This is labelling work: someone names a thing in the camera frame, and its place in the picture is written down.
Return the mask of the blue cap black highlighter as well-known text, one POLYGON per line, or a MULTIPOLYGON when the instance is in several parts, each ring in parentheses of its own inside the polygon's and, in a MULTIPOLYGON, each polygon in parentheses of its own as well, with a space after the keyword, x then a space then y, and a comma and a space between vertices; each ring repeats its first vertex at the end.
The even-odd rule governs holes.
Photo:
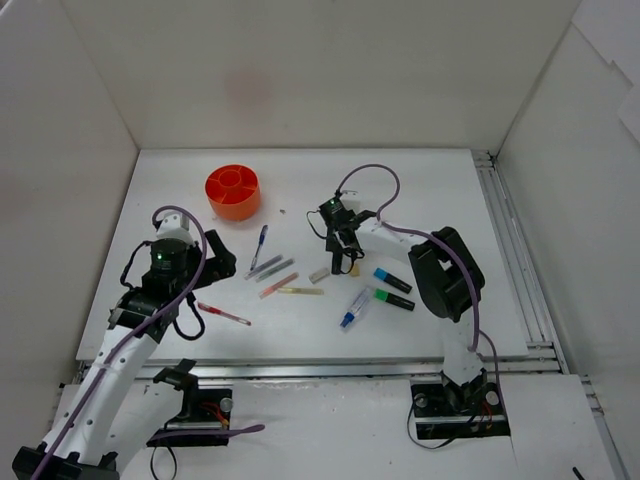
POLYGON ((390 285, 405 294, 409 294, 412 290, 412 286, 410 284, 382 268, 377 268, 374 271, 373 276, 383 283, 390 285))

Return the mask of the green cap black highlighter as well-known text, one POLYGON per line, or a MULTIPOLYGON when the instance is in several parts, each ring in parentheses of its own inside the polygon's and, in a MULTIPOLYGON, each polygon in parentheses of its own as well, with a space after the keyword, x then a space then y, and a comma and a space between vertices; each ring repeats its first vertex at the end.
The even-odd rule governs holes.
POLYGON ((376 289, 374 291, 374 298, 383 303, 393 305, 406 311, 413 311, 415 309, 415 303, 413 301, 388 292, 386 290, 376 289))

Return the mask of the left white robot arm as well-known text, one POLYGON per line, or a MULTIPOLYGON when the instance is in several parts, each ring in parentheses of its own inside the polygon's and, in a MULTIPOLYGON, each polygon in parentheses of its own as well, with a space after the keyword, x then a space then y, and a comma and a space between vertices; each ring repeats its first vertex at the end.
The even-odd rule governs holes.
POLYGON ((218 233, 199 241, 182 227, 159 231, 149 243, 150 267, 138 286, 128 285, 112 309, 102 346, 59 421, 35 447, 23 446, 12 462, 19 479, 118 479, 135 455, 173 417, 199 409, 194 361, 183 359, 152 381, 136 411, 121 408, 140 369, 194 292, 236 273, 236 258, 218 233))

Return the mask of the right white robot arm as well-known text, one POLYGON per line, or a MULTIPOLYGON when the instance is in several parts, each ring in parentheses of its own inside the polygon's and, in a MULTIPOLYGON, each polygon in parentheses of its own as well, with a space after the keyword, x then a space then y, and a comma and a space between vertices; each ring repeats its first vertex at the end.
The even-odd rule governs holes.
POLYGON ((457 230, 433 233, 392 225, 378 213, 348 209, 338 196, 319 206, 326 226, 326 250, 332 272, 342 272, 342 259, 376 253, 411 267, 420 298, 431 314, 443 319, 444 358, 441 370, 445 405, 464 414, 482 402, 487 373, 478 352, 479 303, 485 278, 457 230))

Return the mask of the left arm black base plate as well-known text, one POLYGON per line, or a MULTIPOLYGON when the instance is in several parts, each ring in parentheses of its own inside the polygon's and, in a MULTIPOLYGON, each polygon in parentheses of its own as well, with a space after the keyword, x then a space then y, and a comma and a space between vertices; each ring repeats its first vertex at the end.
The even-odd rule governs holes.
POLYGON ((227 430, 230 427, 233 408, 231 388, 211 387, 200 389, 190 400, 185 400, 182 411, 166 422, 157 432, 176 432, 170 438, 149 440, 147 447, 195 448, 227 446, 227 438, 206 434, 188 434, 185 431, 227 430))

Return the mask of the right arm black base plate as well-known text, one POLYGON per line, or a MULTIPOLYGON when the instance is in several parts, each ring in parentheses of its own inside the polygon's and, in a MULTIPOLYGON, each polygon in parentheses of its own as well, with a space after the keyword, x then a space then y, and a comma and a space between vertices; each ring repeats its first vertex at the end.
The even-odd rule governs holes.
POLYGON ((408 433, 426 448, 456 440, 509 437, 511 427, 498 385, 486 378, 465 387, 452 383, 412 383, 408 433))

